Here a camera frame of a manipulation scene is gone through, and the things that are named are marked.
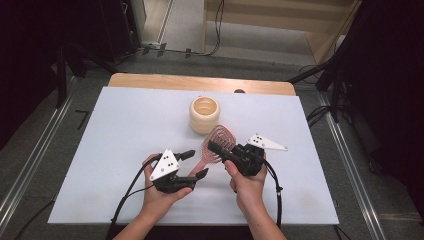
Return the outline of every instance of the metal rail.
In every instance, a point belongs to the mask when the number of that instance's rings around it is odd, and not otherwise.
[[[322,92],[318,92],[318,96],[321,105],[330,105],[327,97]],[[376,211],[374,210],[374,206],[367,193],[364,183],[362,182],[361,176],[359,175],[352,155],[350,154],[349,148],[343,137],[342,130],[340,129],[339,124],[334,121],[333,117],[329,113],[327,114],[327,122],[331,129],[331,133],[333,134],[337,148],[340,152],[340,156],[346,168],[347,175],[349,176],[350,183],[352,184],[353,191],[355,192],[359,207],[361,208],[362,215],[368,226],[370,235],[374,240],[385,240],[386,236],[384,235],[380,220]]]
[[[70,79],[68,84],[68,98],[62,104],[61,108],[58,108],[54,111],[52,117],[49,120],[49,123],[41,134],[41,137],[38,139],[34,149],[32,150],[31,155],[29,156],[24,167],[15,180],[15,183],[7,193],[6,197],[3,199],[0,206],[0,237],[6,230],[7,224],[18,207],[18,204],[22,199],[22,196],[24,195],[28,185],[30,184],[31,179],[38,168],[38,165],[42,161],[51,140],[53,139],[69,108],[79,83],[80,79],[76,77],[72,77]]]

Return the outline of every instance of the person's left hand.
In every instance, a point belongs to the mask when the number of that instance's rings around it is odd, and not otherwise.
[[[150,155],[145,161],[152,159],[158,154]],[[204,166],[196,166],[189,175],[194,175],[198,171],[202,170]],[[148,188],[153,185],[153,182],[150,181],[149,177],[153,172],[152,166],[149,164],[144,169],[144,179],[145,179],[145,187]],[[144,203],[143,207],[140,211],[140,214],[146,215],[149,218],[152,218],[154,221],[158,221],[161,219],[171,206],[178,200],[184,198],[193,190],[189,187],[182,188],[175,193],[163,193],[156,190],[155,187],[150,187],[144,192]]]

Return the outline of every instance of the wooden table edge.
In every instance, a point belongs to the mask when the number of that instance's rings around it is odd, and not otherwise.
[[[163,74],[116,73],[112,75],[108,86],[214,92],[241,89],[249,94],[296,96],[293,84],[288,82]]]

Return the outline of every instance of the ceramic mug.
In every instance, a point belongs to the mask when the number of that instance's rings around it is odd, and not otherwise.
[[[189,112],[191,128],[199,134],[206,135],[218,125],[221,110],[215,99],[200,96],[191,102]]]

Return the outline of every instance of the white tabletop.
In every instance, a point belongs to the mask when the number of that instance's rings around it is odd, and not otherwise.
[[[189,126],[189,105],[200,95],[219,102],[219,123],[234,132],[237,143],[244,145],[258,133],[288,146],[287,152],[266,151],[284,188],[283,224],[339,223],[298,97],[122,87],[103,88],[48,222],[110,223],[143,160],[152,153],[196,150],[193,158],[180,162],[177,175],[186,176],[199,161],[205,138]],[[158,224],[246,224],[224,165],[208,167],[206,178]],[[141,175],[133,190],[143,186]],[[142,192],[131,196],[118,222],[130,222],[142,199]],[[276,220],[275,183],[269,176],[264,200]]]

